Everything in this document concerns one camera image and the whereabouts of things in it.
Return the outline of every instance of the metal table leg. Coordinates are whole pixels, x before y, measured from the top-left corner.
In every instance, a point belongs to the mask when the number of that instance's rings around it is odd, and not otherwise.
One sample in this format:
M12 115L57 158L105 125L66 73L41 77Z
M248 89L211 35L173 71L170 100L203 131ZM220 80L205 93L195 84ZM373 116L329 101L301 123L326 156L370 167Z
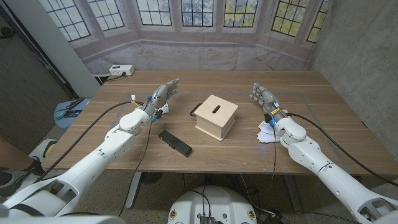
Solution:
M136 200L139 184L141 182L141 175L142 172L136 172L132 177L129 194L127 195L126 204L124 205L126 209L131 209L134 206L134 201Z

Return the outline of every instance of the white wall outlet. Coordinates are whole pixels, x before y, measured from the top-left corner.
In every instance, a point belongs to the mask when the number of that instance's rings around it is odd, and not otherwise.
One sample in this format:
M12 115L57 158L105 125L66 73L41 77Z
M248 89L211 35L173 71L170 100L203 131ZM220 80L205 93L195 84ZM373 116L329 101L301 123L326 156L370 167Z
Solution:
M120 76L123 72L126 72L126 75L132 75L135 69L132 65L112 65L109 71L111 75Z

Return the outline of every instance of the robot finger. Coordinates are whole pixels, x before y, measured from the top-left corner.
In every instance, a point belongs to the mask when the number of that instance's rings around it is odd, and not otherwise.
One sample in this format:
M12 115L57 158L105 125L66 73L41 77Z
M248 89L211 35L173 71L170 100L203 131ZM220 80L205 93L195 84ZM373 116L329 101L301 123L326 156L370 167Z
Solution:
M176 78L176 79L174 79L174 80L171 80L171 81L167 82L166 85L168 85L168 86L174 86L174 85L176 85L179 81L180 81L180 79L179 79L179 78Z

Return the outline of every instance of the table top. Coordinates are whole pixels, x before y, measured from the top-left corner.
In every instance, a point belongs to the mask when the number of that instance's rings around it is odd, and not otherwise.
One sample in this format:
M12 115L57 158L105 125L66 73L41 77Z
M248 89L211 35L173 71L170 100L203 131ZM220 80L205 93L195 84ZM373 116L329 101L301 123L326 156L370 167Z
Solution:
M281 144L260 143L258 125L264 119L259 104L248 97L254 82L275 93L283 109L300 114L321 125L326 132L353 157L381 175L397 175L398 163L365 127L354 111L319 72L249 72L249 71L135 71L133 76L105 83L86 108L43 161L50 167L106 109L126 101L133 94L146 101L161 84L180 78L180 92L169 100L170 113L152 124L142 125L136 145L126 155L116 159L107 169L134 170L146 148L138 171L149 172L208 172L208 173L270 173L310 174L294 162ZM223 141L201 132L191 110L216 95L236 105L235 124ZM117 107L101 118L58 164L58 169L71 168L98 147L105 134L120 118L136 105ZM307 130L307 135L321 146L322 152L334 163L353 175L369 175L355 164L326 137L306 121L293 119ZM159 139L167 130L193 149L189 157L182 156Z

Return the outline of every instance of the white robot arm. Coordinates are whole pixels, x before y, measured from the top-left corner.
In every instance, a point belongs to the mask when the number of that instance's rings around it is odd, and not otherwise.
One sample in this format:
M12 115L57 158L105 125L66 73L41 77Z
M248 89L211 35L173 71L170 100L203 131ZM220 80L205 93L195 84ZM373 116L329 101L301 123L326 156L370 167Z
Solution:
M159 108L178 91L179 79L161 85L141 108L123 116L102 144L64 174L32 184L3 203L12 217L59 217L72 212L110 162L130 151L141 124L154 119Z
M254 84L253 95L269 115L269 123L277 131L285 130L280 143L289 156L313 172L343 203L354 219L361 223L387 224L398 220L398 201L376 194L334 164L320 146L307 136L306 130L288 117L279 107L277 98L263 86Z

